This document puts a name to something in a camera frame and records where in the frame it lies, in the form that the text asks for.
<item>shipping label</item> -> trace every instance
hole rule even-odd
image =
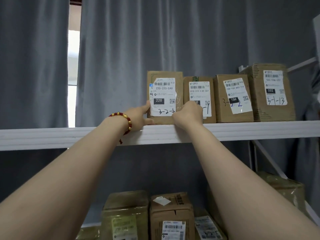
[[[282,71],[263,71],[264,91],[267,105],[287,105]]]
[[[163,221],[162,240],[185,240],[185,221]]]
[[[211,117],[211,95],[209,81],[189,82],[189,100],[203,108],[203,117]]]
[[[223,84],[226,88],[226,94],[228,96],[228,101],[223,98],[223,103],[225,106],[230,104],[233,114],[252,111],[251,101],[242,78],[225,80],[223,81]]]
[[[171,116],[176,112],[175,78],[157,78],[149,84],[151,116]]]
[[[138,240],[136,216],[122,216],[111,219],[113,240]]]
[[[200,239],[223,239],[209,216],[195,217],[194,224]]]

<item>package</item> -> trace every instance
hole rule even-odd
[[[194,240],[193,207],[187,193],[169,193],[151,197],[151,240]]]
[[[222,220],[221,214],[220,214],[218,206],[214,200],[214,196],[210,190],[209,185],[207,187],[207,199],[208,199],[208,211],[209,211],[210,215],[212,216],[214,221],[217,223],[217,225],[221,228],[222,232],[224,232],[228,235],[227,228]]]
[[[203,123],[216,123],[214,83],[212,77],[186,76],[183,78],[183,101],[195,101],[203,108]]]
[[[221,228],[203,208],[194,209],[195,240],[228,239]]]
[[[182,72],[148,71],[146,93],[151,103],[148,118],[158,125],[173,125],[171,115],[183,106]]]
[[[303,214],[309,217],[309,214],[306,211],[305,190],[302,183],[266,172],[257,172],[257,174],[283,197],[289,200]]]
[[[100,240],[100,226],[82,227],[76,240]]]
[[[253,64],[247,74],[254,121],[294,121],[296,114],[287,68],[281,64]]]
[[[111,193],[101,213],[101,240],[148,239],[148,207],[144,190]]]
[[[216,75],[213,79],[218,123],[253,122],[248,78],[242,75]]]

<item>shelving unit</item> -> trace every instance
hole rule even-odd
[[[320,121],[205,124],[220,141],[320,137]],[[0,130],[0,151],[69,148],[94,127]],[[190,142],[174,125],[144,126],[122,138],[124,146]]]

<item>hand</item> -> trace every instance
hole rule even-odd
[[[150,118],[143,118],[143,115],[150,108],[150,101],[147,101],[145,105],[137,108],[130,108],[124,112],[131,120],[132,131],[139,131],[144,125],[153,125],[155,122]]]
[[[182,110],[173,113],[174,124],[184,130],[187,130],[192,125],[202,124],[202,110],[202,107],[196,104],[195,101],[188,101],[182,107]]]

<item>barcode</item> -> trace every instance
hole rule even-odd
[[[178,226],[178,225],[165,225],[164,228],[166,229],[182,229],[182,226]]]
[[[179,240],[184,240],[184,239],[183,239],[183,231],[182,231],[182,232],[180,232]]]
[[[236,86],[236,85],[239,85],[239,83],[238,82],[226,83],[226,87],[233,87],[233,86]]]
[[[155,82],[155,86],[169,86],[170,82]]]
[[[205,86],[190,86],[191,89],[203,89]]]
[[[279,77],[278,74],[265,74],[264,77]]]

